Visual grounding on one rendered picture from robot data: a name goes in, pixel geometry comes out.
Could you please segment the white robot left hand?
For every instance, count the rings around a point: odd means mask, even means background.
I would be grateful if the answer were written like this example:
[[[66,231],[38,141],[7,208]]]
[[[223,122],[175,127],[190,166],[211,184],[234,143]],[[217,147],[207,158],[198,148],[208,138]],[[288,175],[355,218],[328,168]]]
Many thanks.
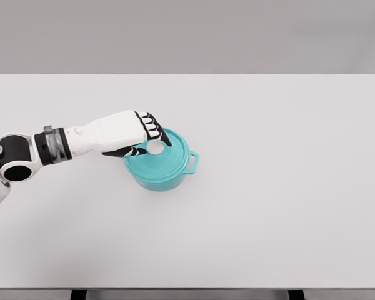
[[[148,151],[140,144],[160,140],[172,143],[163,127],[150,112],[123,111],[94,121],[93,149],[105,156],[140,156]]]

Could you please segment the teal pot lid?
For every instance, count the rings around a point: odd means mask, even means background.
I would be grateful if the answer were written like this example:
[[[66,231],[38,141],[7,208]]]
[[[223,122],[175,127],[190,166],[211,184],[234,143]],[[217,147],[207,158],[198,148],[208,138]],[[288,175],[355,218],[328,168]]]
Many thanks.
[[[160,140],[162,151],[153,154],[150,144],[146,141],[137,145],[147,151],[146,154],[124,157],[127,170],[137,179],[145,182],[165,181],[179,175],[188,164],[189,148],[181,135],[170,129],[164,128],[172,146],[169,147]]]

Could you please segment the teal pot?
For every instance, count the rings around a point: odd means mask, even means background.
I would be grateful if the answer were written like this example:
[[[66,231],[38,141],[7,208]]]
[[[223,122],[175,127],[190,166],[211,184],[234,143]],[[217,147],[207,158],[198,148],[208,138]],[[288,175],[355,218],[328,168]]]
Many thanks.
[[[171,179],[165,181],[145,182],[143,180],[135,178],[133,175],[132,176],[138,182],[138,184],[140,184],[145,189],[151,191],[168,191],[178,186],[183,181],[184,177],[188,174],[194,174],[196,172],[198,162],[199,154],[194,151],[189,151],[189,159],[187,166],[179,175],[173,176]]]

